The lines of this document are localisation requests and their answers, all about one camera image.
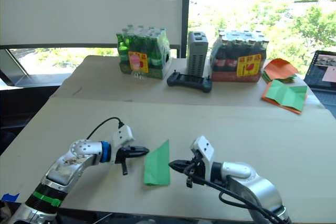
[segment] laptop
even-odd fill
[[[316,51],[305,82],[336,118],[336,52]]]

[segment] folded green paper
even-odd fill
[[[306,94],[307,86],[289,87],[278,80],[273,80],[266,97],[275,100],[282,106],[302,111]]]
[[[145,157],[143,183],[148,186],[170,184],[169,140]]]

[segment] paper stack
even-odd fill
[[[294,82],[296,73],[299,71],[288,61],[281,58],[271,60],[262,72],[263,79],[269,83],[279,80],[284,83]]]
[[[307,88],[307,86],[289,87],[278,80],[273,80],[267,84],[261,99],[301,114],[307,97]]]

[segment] green band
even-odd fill
[[[40,200],[50,203],[53,207],[59,207],[62,203],[62,201],[59,199],[50,198],[48,196],[38,193],[37,191],[33,192],[33,195]]]

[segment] orange paper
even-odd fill
[[[262,99],[262,100],[264,100],[264,101],[266,101],[266,102],[269,102],[269,103],[272,103],[272,104],[274,104],[274,105],[276,105],[276,106],[279,106],[279,107],[281,107],[281,108],[283,108],[283,109],[285,109],[285,110],[289,110],[289,111],[294,112],[294,113],[297,113],[297,114],[301,114],[301,113],[302,113],[302,112],[299,111],[299,110],[296,110],[296,109],[294,109],[294,108],[292,108],[292,107],[282,106],[282,105],[280,105],[279,103],[277,103],[275,100],[270,99],[270,98],[267,98],[267,97],[266,97],[266,94],[267,94],[267,91],[268,91],[269,87],[271,86],[271,84],[272,84],[271,81],[267,84],[266,89],[265,89],[263,95],[261,96],[261,99]]]
[[[271,60],[264,70],[271,80],[287,79],[299,72],[291,63],[281,58]]]

